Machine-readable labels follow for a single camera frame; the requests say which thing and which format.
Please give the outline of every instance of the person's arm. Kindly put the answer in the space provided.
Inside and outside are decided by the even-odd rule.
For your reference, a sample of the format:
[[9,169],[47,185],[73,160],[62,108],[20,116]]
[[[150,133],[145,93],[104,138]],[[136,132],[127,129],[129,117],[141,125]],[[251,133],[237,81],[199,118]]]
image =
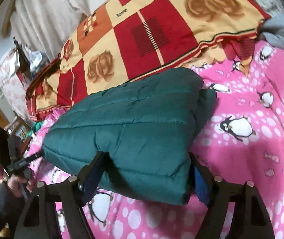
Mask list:
[[26,179],[13,175],[8,183],[0,185],[0,231],[8,223],[11,235],[14,235],[15,227],[25,204],[19,183],[26,182]]

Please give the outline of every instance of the hand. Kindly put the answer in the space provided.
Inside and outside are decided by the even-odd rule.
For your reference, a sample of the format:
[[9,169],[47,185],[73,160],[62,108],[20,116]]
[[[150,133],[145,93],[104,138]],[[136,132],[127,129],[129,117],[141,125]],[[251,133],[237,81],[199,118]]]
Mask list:
[[9,178],[7,185],[8,185],[9,190],[11,190],[12,193],[17,198],[21,198],[22,197],[22,192],[20,190],[19,183],[28,183],[27,189],[29,191],[32,191],[35,182],[34,182],[33,178],[28,181],[26,178],[22,178],[20,176],[12,175]]

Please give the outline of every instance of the metal screw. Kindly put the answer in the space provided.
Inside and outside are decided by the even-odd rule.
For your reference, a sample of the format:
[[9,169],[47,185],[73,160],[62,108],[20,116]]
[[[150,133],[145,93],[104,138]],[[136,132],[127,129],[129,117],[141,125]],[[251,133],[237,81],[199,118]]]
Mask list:
[[38,187],[38,188],[42,188],[43,186],[44,186],[44,182],[41,181],[41,182],[38,182],[38,183],[37,183],[37,187]]
[[221,181],[223,180],[223,178],[222,178],[221,176],[215,176],[215,177],[214,177],[214,180],[215,180],[216,182],[221,182]]
[[254,187],[255,186],[255,184],[252,181],[247,181],[247,185],[250,186],[250,187]]
[[68,178],[68,180],[69,180],[69,182],[74,182],[74,181],[76,181],[77,178],[78,177],[76,177],[75,175],[72,175]]

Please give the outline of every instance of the penguin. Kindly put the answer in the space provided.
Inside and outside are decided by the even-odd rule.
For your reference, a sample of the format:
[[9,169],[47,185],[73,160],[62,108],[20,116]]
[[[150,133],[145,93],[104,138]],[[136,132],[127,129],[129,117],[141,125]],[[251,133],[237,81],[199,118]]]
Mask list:
[[105,227],[106,218],[110,210],[113,195],[98,191],[99,189],[100,188],[97,188],[92,200],[88,205],[92,220],[94,220],[93,217],[95,217],[98,221],[103,223]]
[[235,61],[235,60],[233,60],[233,69],[232,69],[232,71],[231,72],[234,72],[235,70],[237,70],[237,71],[240,71],[241,72],[241,70],[240,70],[240,61]]
[[259,102],[265,108],[269,108],[270,106],[272,106],[274,102],[274,95],[271,92],[263,92],[263,93],[257,92],[257,93],[259,95]]
[[268,59],[272,55],[273,51],[274,49],[272,47],[265,46],[259,53],[260,60],[264,61]]
[[65,232],[65,218],[64,218],[64,213],[63,213],[63,209],[59,209],[57,211],[58,214],[58,221],[59,221],[59,226],[60,226],[60,230],[62,233]]
[[52,183],[57,183],[58,178],[59,178],[59,176],[60,176],[60,173],[61,173],[61,170],[59,170],[59,169],[56,169],[56,170],[53,172],[53,174],[52,174],[52,179],[51,179]]
[[239,119],[232,119],[231,117],[226,118],[220,123],[220,128],[226,133],[231,134],[238,141],[243,142],[239,137],[249,137],[251,135],[256,135],[253,127],[248,122],[247,117],[243,116]]
[[218,83],[212,83],[208,88],[217,92],[230,92],[227,86]]

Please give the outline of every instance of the pink bed sheet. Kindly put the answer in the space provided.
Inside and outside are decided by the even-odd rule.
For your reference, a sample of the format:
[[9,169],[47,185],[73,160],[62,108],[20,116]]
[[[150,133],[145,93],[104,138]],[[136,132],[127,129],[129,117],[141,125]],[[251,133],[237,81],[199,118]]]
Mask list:
[[[217,90],[216,110],[190,148],[214,175],[244,184],[252,180],[267,207],[276,239],[284,238],[284,51],[264,41],[255,47],[247,77],[236,62],[192,68],[207,88]],[[28,155],[38,151],[45,134],[64,113],[49,115]],[[31,168],[47,184],[64,181],[69,174],[39,159]],[[99,190],[84,213],[96,238],[193,239],[206,213],[195,195],[185,206],[142,202]],[[63,238],[69,239],[62,205],[57,203]],[[223,239],[232,221],[230,205]]]

